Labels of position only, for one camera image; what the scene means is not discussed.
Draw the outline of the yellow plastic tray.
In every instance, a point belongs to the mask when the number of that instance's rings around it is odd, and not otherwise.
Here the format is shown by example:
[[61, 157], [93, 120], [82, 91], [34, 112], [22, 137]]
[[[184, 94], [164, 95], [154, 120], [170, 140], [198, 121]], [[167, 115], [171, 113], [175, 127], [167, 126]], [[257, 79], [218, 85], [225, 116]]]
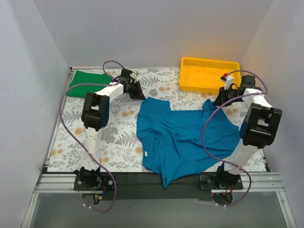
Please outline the yellow plastic tray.
[[223, 74], [240, 69], [238, 62], [183, 57], [180, 65], [180, 89], [217, 95], [224, 86]]

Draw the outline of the blue t shirt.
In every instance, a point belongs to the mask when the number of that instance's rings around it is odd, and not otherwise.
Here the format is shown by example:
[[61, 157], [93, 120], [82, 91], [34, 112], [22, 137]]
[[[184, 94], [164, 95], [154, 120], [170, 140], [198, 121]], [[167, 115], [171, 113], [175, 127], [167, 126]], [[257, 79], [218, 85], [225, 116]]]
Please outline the blue t shirt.
[[161, 175], [164, 187], [199, 174], [229, 157], [240, 141], [239, 128], [206, 100], [200, 110], [173, 111], [170, 102], [147, 98], [137, 116], [142, 164]]

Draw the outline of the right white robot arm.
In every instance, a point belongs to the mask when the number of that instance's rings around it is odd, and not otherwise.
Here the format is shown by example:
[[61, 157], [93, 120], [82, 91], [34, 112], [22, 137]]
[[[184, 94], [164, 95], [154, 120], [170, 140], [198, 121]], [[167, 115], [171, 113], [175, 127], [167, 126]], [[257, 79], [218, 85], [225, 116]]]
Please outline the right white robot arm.
[[240, 86], [233, 88], [234, 78], [224, 74], [221, 80], [225, 83], [219, 89], [215, 106], [225, 104], [228, 100], [245, 102], [247, 114], [239, 130], [240, 141], [228, 162], [222, 163], [215, 176], [215, 184], [225, 189], [234, 187], [240, 182], [241, 168], [258, 150], [271, 145], [275, 139], [282, 116], [282, 110], [274, 108], [265, 99], [265, 92], [256, 86], [256, 77], [245, 75]]

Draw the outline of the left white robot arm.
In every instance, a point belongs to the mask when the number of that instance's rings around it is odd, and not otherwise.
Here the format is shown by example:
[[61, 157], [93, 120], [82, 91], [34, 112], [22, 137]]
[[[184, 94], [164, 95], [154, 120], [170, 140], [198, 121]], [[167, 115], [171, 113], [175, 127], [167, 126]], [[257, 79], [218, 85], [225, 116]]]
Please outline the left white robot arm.
[[85, 127], [85, 147], [88, 152], [80, 170], [76, 170], [75, 174], [79, 178], [78, 183], [86, 189], [102, 190], [113, 187], [112, 178], [100, 176], [100, 165], [97, 164], [101, 135], [108, 124], [110, 103], [114, 99], [128, 94], [132, 100], [145, 100], [140, 82], [137, 81], [138, 75], [138, 72], [123, 68], [118, 77], [119, 84], [111, 82], [109, 86], [97, 92], [88, 92], [85, 96], [81, 120]]

